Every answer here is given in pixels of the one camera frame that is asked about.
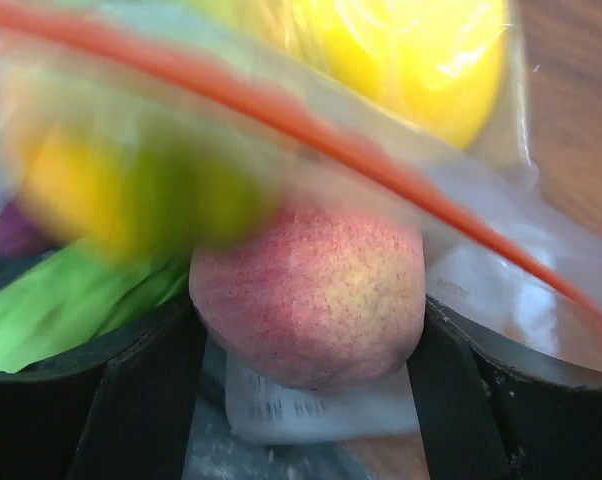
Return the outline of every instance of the lemon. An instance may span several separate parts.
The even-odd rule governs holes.
[[[293,0],[292,12],[302,60],[339,82],[459,148],[485,125],[507,55],[505,0]]]

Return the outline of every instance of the peach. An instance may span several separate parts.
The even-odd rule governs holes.
[[[240,249],[196,256],[190,293],[221,345],[299,389],[398,370],[425,309],[420,233],[360,210],[287,204]]]

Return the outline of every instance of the paper label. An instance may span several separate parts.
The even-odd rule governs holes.
[[[296,444],[418,431],[407,367],[365,386],[309,392],[269,382],[228,357],[226,413],[251,442]]]

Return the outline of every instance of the wooden table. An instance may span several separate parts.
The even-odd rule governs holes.
[[[555,208],[602,235],[602,0],[520,0],[532,156]],[[351,442],[383,479],[427,479],[419,438]]]

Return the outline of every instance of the yellow fruit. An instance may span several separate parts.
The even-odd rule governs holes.
[[[3,79],[3,166],[20,177],[23,208],[62,241],[86,238],[117,260],[224,248],[276,211],[281,185],[248,165],[277,151],[272,138],[47,71]]]
[[[293,0],[292,8],[304,60],[325,62],[336,80],[460,148],[486,123],[507,55],[505,0]]]

